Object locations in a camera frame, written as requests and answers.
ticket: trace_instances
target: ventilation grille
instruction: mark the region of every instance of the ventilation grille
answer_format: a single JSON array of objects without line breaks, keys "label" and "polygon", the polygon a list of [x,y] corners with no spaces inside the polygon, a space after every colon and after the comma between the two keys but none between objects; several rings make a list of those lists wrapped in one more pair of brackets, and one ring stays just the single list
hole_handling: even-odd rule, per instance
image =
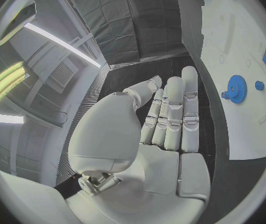
[{"label": "ventilation grille", "polygon": [[61,62],[51,73],[51,77],[63,87],[68,84],[73,76],[74,72],[63,62]]},{"label": "ventilation grille", "polygon": [[75,174],[75,172],[72,170],[69,164],[69,159],[68,159],[68,149],[69,149],[70,139],[82,116],[86,113],[86,111],[89,110],[90,107],[92,107],[98,101],[100,91],[102,89],[103,83],[109,71],[110,68],[107,64],[100,69],[98,75],[96,76],[93,83],[89,87],[87,93],[85,94],[75,114],[75,117],[70,126],[69,132],[63,144],[62,152],[60,155],[57,174],[56,174],[56,185],[62,183],[63,181],[67,180],[69,177]]}]

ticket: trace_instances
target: light fixture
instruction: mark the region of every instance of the light fixture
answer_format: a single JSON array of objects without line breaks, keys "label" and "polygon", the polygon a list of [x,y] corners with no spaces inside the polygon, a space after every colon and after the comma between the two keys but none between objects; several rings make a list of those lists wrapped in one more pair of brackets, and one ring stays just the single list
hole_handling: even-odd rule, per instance
[{"label": "light fixture", "polygon": [[0,114],[0,123],[24,123],[24,117]]},{"label": "light fixture", "polygon": [[69,45],[68,43],[66,43],[65,41],[63,41],[63,40],[59,39],[58,37],[52,35],[51,33],[47,32],[47,31],[45,31],[45,30],[43,30],[43,29],[41,29],[41,28],[31,24],[31,23],[27,23],[24,27],[26,27],[26,28],[28,28],[28,29],[30,29],[32,31],[35,31],[35,32],[47,37],[48,39],[56,42],[57,44],[59,44],[59,45],[63,46],[64,48],[70,50],[71,52],[75,53],[76,55],[82,57],[86,61],[92,63],[96,67],[98,67],[98,68],[101,67],[101,65],[98,62],[94,61],[93,59],[91,59],[87,55],[83,54],[81,51],[77,50],[75,47]]},{"label": "light fixture", "polygon": [[0,101],[16,85],[25,80],[25,69],[23,63],[19,62],[0,74]]}]

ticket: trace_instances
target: blue gear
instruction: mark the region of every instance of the blue gear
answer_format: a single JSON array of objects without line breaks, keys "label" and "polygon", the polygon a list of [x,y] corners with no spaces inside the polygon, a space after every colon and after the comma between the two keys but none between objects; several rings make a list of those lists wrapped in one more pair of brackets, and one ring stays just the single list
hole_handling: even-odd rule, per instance
[{"label": "blue gear", "polygon": [[242,103],[247,95],[247,84],[242,76],[234,75],[228,83],[228,95],[232,102]]}]

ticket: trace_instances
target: robotic hand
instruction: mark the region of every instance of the robotic hand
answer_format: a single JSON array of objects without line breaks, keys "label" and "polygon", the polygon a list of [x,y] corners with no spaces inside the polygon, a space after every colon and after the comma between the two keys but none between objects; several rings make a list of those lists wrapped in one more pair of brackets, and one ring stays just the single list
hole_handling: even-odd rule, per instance
[{"label": "robotic hand", "polygon": [[136,158],[141,126],[135,111],[160,89],[155,76],[112,93],[91,107],[74,130],[69,144],[69,162],[82,175],[81,188],[96,195],[116,185],[114,173],[130,167]]}]

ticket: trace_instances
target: black floor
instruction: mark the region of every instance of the black floor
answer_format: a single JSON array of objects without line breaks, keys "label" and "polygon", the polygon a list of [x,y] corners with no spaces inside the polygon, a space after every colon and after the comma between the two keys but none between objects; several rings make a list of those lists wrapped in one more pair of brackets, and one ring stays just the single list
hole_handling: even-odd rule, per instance
[{"label": "black floor", "polygon": [[[159,75],[162,78],[162,88],[164,88],[164,86],[167,84],[167,80],[172,76],[181,76],[181,71],[186,66],[195,67],[194,62],[190,56],[156,60],[110,71],[106,77],[98,101],[113,92],[122,92],[129,86],[149,80],[155,75]],[[200,79],[200,76],[198,78],[200,116],[199,153],[203,155],[207,163],[210,178],[212,181],[214,176],[216,153],[214,123],[210,114],[210,104],[205,91],[205,87]],[[143,125],[145,121],[151,103],[152,99],[136,111],[141,125]]]}]

